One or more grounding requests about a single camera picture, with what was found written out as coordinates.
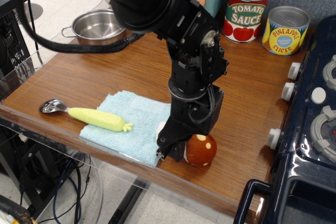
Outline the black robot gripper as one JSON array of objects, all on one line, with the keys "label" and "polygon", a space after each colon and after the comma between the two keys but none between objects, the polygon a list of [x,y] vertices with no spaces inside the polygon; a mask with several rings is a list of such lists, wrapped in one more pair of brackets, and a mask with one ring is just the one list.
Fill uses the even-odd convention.
[{"label": "black robot gripper", "polygon": [[192,135],[210,133],[218,120],[223,98],[224,91],[212,85],[202,98],[193,102],[172,99],[170,116],[157,138],[157,157],[163,161],[169,155],[180,162],[186,141]]}]

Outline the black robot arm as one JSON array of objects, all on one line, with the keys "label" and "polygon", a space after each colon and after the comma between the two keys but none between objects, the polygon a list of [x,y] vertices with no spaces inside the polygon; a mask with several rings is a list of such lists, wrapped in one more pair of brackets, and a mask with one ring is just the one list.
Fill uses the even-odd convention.
[{"label": "black robot arm", "polygon": [[226,74],[215,18],[196,0],[109,0],[119,23],[164,39],[172,62],[170,116],[157,137],[157,155],[180,161],[193,135],[217,122],[224,92],[214,82]]}]

